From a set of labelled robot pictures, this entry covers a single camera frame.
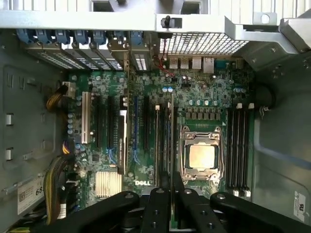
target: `capacitor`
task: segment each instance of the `capacitor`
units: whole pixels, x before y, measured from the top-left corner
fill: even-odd
[[[240,87],[236,87],[233,89],[236,93],[240,93],[241,92],[241,88]]]

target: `motherboard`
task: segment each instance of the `motherboard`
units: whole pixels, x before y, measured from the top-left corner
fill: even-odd
[[[249,191],[253,81],[251,68],[234,59],[215,60],[213,73],[71,73],[68,139],[79,208],[123,190],[141,195],[159,186],[162,171],[179,171],[185,186],[207,198],[230,186]]]

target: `white pci slot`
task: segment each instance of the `white pci slot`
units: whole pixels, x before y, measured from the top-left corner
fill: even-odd
[[[91,142],[91,93],[82,92],[82,135],[81,142],[87,144]]]

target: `sticker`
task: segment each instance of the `sticker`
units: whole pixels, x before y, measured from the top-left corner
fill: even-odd
[[[41,198],[43,192],[44,177],[38,177],[18,187],[17,189],[17,214],[21,214]]]
[[[66,218],[66,204],[60,204],[60,212],[57,219]]]
[[[294,198],[294,215],[302,222],[305,222],[306,196],[295,191]]]

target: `green circuit board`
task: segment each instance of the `green circuit board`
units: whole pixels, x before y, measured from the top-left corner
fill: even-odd
[[[120,97],[129,97],[129,137],[128,155],[125,174],[121,174],[122,190],[131,190],[138,194],[155,183],[155,153],[156,153],[156,106],[164,108],[172,104],[176,109],[176,143],[174,145],[174,160],[178,161],[179,129],[188,126],[193,132],[212,132],[220,127],[226,144],[227,112],[226,109],[237,103],[248,104],[252,100],[249,84],[254,80],[254,74],[249,67],[237,69],[233,61],[218,61],[214,74],[206,74],[200,70],[171,70],[169,77],[165,72],[136,73],[130,76],[126,72],[93,71],[91,73],[72,73],[69,82],[76,84],[76,99],[70,104],[69,111],[74,113],[72,132],[69,138],[75,141],[76,164],[80,177],[79,205],[86,208],[102,198],[96,194],[97,172],[118,172],[116,166],[119,148],[119,120],[118,112]],[[102,112],[102,128],[100,144],[92,136],[91,143],[81,144],[81,95],[91,92],[92,101],[100,99],[99,110]],[[113,97],[113,109],[106,102]],[[144,147],[146,130],[144,128],[144,99],[149,99],[148,148]],[[98,131],[98,119],[94,106],[91,109],[91,131]],[[109,134],[107,115],[113,111],[113,148],[107,148]],[[166,125],[165,132],[170,132]],[[252,137],[249,138],[250,161],[253,154]],[[166,168],[170,170],[168,158]],[[178,162],[174,169],[179,170]],[[185,186],[201,190],[209,197],[217,191],[225,191],[225,180],[220,183],[194,180],[185,182]]]

